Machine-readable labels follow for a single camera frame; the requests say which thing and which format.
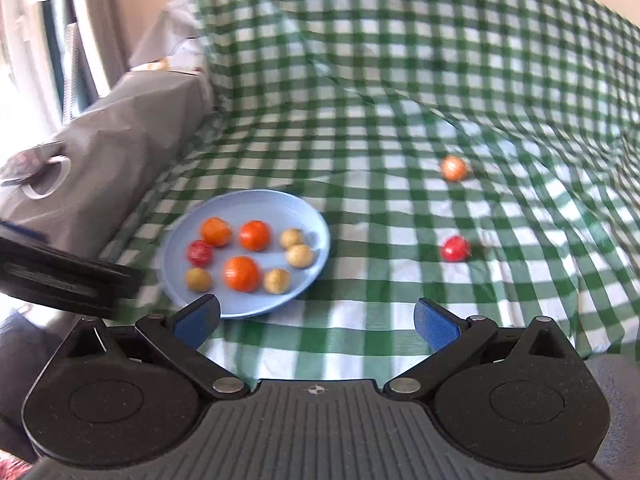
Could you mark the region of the small yellow longan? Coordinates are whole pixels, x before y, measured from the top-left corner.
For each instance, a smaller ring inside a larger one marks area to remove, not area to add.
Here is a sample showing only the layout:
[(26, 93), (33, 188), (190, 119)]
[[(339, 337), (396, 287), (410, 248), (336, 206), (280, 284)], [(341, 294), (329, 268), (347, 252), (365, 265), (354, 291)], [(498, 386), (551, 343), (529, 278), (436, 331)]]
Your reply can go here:
[(186, 281), (186, 287), (192, 292), (199, 292), (200, 294), (206, 294), (213, 287), (213, 279), (206, 269), (194, 266), (186, 271), (184, 276)]
[(288, 270), (274, 268), (265, 273), (262, 287), (273, 295), (285, 294), (291, 286), (291, 274)]
[(289, 228), (281, 232), (279, 238), (280, 246), (284, 250), (291, 247), (305, 244), (304, 234), (300, 229)]
[(305, 244), (289, 247), (285, 252), (286, 261), (296, 269), (307, 269), (314, 263), (314, 251)]

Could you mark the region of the orange tangerine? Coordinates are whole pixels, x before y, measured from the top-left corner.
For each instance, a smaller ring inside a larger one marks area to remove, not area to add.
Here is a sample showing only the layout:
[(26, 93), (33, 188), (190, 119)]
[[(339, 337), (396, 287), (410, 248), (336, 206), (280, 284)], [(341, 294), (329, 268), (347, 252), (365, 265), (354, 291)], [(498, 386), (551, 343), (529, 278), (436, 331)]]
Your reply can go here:
[(258, 264), (247, 256), (230, 258), (224, 263), (224, 284), (235, 292), (254, 292), (260, 284)]

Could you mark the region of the dark red plum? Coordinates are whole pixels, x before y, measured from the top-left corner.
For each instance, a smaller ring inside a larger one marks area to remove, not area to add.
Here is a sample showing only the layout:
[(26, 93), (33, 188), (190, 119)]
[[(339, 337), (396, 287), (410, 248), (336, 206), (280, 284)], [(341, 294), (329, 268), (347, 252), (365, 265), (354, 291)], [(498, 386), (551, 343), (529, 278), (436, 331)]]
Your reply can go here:
[(205, 240), (194, 240), (186, 250), (186, 260), (197, 268), (206, 268), (213, 261), (213, 248)]

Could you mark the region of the small orange fruit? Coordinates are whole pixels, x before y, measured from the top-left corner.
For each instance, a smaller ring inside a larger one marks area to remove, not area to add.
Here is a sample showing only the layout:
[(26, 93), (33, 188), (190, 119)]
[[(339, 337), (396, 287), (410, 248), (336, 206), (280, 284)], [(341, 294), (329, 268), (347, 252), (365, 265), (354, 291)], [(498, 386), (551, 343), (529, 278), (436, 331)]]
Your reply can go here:
[(201, 224), (200, 235), (209, 246), (226, 247), (232, 241), (232, 227), (226, 220), (212, 217)]

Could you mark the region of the pale orange peach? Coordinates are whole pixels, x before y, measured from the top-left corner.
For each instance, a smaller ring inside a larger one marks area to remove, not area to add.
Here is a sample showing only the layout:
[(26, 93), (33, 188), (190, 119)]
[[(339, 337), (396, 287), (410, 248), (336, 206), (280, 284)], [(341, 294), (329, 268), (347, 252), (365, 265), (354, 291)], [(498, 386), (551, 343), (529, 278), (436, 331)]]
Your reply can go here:
[(239, 242), (249, 252), (262, 252), (271, 242), (270, 226), (260, 220), (250, 220), (239, 230)]

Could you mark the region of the light blue plate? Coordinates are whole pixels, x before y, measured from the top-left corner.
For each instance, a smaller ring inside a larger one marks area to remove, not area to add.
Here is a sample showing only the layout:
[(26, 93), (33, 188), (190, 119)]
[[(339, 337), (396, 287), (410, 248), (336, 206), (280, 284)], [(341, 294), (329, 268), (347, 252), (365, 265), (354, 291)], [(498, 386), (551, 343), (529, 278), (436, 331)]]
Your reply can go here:
[[(201, 226), (210, 218), (219, 218), (231, 228), (230, 243), (213, 250), (213, 261), (206, 268), (213, 280), (210, 290), (220, 303), (223, 318), (249, 318), (283, 306), (304, 292), (320, 275), (329, 258), (331, 234), (320, 212), (301, 198), (280, 191), (248, 190), (227, 193), (184, 214), (169, 229), (158, 251), (158, 280), (164, 293), (175, 306), (190, 304), (198, 296), (186, 282), (191, 263), (186, 258), (188, 247), (201, 238)], [(241, 245), (240, 229), (247, 222), (264, 222), (270, 231), (270, 243), (260, 252)], [(304, 243), (311, 249), (311, 264), (296, 269), (286, 261), (280, 235), (287, 229), (302, 232)], [(260, 275), (273, 269), (290, 274), (290, 284), (279, 295), (267, 292), (262, 284), (252, 292), (238, 292), (224, 279), (224, 266), (234, 257), (251, 258)]]

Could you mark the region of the black smartphone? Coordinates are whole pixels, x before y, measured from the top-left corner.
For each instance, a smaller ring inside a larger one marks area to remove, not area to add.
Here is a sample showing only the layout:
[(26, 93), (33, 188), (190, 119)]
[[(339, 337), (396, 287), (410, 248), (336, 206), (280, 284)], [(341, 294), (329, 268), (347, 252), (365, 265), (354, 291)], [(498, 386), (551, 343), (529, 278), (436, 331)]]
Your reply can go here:
[(19, 185), (27, 181), (43, 170), (50, 159), (62, 155), (64, 148), (64, 142), (55, 141), (38, 144), (12, 155), (1, 167), (1, 185)]

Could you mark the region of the orange peach fruit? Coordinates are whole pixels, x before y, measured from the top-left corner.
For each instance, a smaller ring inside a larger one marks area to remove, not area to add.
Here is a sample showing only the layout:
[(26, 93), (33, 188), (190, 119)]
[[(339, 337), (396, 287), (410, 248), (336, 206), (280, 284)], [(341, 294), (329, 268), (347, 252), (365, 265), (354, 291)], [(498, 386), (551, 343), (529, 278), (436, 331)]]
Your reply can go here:
[(460, 182), (466, 178), (469, 173), (466, 162), (454, 155), (446, 156), (440, 163), (440, 171), (442, 176), (450, 182)]

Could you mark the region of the green checkered cloth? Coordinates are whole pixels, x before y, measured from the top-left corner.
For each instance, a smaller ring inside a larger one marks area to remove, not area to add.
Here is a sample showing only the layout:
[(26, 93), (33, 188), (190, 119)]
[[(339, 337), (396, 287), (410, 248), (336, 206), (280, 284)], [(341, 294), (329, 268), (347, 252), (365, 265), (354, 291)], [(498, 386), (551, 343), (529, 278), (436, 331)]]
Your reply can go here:
[[(373, 377), (427, 355), (425, 297), (554, 318), (582, 356), (639, 353), (639, 29), (593, 0), (194, 0), (212, 117), (108, 250), (122, 322), (171, 311), (160, 240), (196, 204), (273, 188), (323, 214), (329, 261), (205, 352), (248, 379)], [(440, 163), (469, 173), (447, 181)], [(463, 262), (444, 241), (464, 236)]]

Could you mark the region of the white folding rack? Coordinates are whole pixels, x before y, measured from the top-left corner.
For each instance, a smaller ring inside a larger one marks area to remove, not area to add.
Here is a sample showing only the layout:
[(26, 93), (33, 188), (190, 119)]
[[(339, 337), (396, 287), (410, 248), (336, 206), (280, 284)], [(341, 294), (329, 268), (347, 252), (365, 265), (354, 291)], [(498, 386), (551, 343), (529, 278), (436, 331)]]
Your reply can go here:
[(1, 130), (48, 138), (128, 70), (116, 0), (1, 0)]

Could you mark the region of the white paper with sticker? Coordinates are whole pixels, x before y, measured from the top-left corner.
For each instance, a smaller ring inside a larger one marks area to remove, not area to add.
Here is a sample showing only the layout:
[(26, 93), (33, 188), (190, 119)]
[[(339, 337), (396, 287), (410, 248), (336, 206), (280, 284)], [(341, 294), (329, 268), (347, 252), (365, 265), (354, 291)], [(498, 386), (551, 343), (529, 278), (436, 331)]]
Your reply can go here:
[(129, 58), (132, 70), (205, 73), (206, 59), (194, 0), (170, 0)]

